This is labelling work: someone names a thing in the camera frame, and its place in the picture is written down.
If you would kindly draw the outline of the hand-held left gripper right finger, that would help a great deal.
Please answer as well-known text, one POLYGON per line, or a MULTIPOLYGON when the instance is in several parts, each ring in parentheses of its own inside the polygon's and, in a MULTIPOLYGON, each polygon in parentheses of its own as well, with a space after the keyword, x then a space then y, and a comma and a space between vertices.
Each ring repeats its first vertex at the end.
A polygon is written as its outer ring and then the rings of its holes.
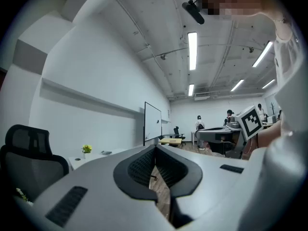
POLYGON ((244 210, 239 183, 246 162, 156 146, 155 166, 169 188, 169 219, 156 229, 238 229, 244 210))

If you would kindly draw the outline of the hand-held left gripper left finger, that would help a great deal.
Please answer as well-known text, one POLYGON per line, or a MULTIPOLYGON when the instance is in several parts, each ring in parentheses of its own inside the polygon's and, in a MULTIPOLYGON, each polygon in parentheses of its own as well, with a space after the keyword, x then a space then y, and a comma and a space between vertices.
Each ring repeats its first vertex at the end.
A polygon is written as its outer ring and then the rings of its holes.
POLYGON ((174 231, 154 201, 132 199, 115 184, 116 165, 144 149, 137 147, 83 164, 46 189, 28 209, 27 217, 36 228, 47 231, 174 231), (46 214, 74 186, 87 192, 60 227, 46 214))

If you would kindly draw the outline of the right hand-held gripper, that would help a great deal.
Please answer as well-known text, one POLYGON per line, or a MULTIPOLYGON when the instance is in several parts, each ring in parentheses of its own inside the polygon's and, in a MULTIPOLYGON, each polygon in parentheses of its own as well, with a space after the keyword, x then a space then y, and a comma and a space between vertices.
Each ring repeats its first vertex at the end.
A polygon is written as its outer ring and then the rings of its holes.
POLYGON ((249 106, 235 116, 227 118, 226 127, 205 128, 196 131, 197 138, 213 143, 232 141, 234 134, 239 134, 235 147, 226 152, 227 158, 241 159, 247 142, 263 129, 255 106, 249 106))

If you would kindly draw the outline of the person's right forearm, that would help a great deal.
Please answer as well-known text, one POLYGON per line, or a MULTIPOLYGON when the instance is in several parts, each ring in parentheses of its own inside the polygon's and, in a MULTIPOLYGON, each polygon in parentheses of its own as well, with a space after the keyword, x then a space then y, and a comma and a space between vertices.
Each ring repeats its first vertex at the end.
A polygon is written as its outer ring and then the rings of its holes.
POLYGON ((258 134, 247 141, 243 150, 242 159, 248 160, 257 148, 268 147, 275 139, 281 136, 281 121, 276 122, 271 127, 261 130, 258 134))

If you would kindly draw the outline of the white side table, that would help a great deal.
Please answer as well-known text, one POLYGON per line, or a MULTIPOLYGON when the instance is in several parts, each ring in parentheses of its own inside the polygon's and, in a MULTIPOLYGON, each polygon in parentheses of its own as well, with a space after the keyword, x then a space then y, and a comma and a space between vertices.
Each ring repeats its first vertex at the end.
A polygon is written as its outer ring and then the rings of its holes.
MULTIPOLYGON (((126 151, 126 149, 114 149, 114 150, 111 150, 111 151, 113 152, 111 155, 115 155, 115 154, 126 151)), ((102 155, 101 152, 99 154, 91 153, 91 156, 90 156, 89 159, 84 159, 84 157, 82 157, 82 158, 69 157, 68 161, 69 161, 69 164, 71 166, 71 169, 76 170, 77 168, 84 165, 85 163, 88 163, 92 160, 96 160, 96 159, 99 159, 99 158, 108 157, 108 156, 111 156, 111 155, 102 155)))

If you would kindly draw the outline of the yellow potted plant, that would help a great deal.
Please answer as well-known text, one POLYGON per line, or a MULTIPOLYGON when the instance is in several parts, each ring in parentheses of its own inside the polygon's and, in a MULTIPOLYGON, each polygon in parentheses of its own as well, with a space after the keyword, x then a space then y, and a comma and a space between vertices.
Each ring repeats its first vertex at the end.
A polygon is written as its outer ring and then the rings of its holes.
POLYGON ((91 156, 92 146, 91 145, 83 145, 82 146, 82 154, 84 159, 89 159, 91 156))

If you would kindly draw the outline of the small black office chair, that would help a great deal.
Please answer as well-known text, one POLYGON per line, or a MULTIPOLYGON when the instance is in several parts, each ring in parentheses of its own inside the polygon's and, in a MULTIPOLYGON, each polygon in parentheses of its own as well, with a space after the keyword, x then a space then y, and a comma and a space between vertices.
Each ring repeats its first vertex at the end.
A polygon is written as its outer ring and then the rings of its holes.
POLYGON ((186 137, 184 137, 184 134, 183 133, 179 133, 179 127, 178 126, 175 126, 174 128, 174 134, 175 134, 175 138, 176 139, 182 139, 184 140, 186 137))

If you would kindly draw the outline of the low wooden table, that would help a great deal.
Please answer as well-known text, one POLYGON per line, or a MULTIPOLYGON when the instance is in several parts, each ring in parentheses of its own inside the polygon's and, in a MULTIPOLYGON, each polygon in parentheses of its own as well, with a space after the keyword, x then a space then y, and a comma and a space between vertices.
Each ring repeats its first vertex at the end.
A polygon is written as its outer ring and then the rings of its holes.
POLYGON ((171 144, 171 145, 181 145, 182 139, 176 138, 163 138, 159 141, 159 144, 171 144))

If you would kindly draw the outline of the black mesh office chair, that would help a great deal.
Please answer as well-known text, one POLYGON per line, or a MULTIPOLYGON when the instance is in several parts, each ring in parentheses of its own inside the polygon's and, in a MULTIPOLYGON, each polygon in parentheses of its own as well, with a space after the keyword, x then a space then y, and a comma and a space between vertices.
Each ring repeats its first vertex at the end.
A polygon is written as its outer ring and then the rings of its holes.
POLYGON ((49 135, 47 130, 13 125, 0 149, 5 182, 30 202, 69 173, 66 159, 52 153, 49 135))

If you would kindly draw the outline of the black-framed whiteboard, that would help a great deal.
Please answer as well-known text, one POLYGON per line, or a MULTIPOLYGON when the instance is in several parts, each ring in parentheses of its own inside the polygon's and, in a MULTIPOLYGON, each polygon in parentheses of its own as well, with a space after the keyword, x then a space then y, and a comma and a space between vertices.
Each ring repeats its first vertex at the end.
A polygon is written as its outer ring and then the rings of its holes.
POLYGON ((146 141, 157 139, 162 135, 161 111, 149 104, 144 103, 144 126, 143 126, 143 145, 146 141))

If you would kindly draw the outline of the white-flowered green plant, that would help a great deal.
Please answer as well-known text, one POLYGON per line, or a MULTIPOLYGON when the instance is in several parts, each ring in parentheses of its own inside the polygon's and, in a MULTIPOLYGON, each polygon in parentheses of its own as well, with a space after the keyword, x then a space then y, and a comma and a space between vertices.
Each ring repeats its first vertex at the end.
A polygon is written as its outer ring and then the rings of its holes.
POLYGON ((16 193, 17 193, 17 196, 22 198, 28 205, 32 206, 33 203, 31 201, 29 201, 29 199, 26 197, 26 195, 21 191, 20 188, 16 188, 16 193))

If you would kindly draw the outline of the person's white shirt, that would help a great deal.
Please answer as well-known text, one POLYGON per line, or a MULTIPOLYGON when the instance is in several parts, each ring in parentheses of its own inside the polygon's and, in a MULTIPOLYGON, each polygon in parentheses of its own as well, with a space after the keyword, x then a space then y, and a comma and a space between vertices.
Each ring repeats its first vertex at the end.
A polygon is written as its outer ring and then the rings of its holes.
POLYGON ((250 196, 237 231, 308 231, 308 52, 296 34, 274 48, 280 136, 260 138, 263 158, 242 172, 250 196))

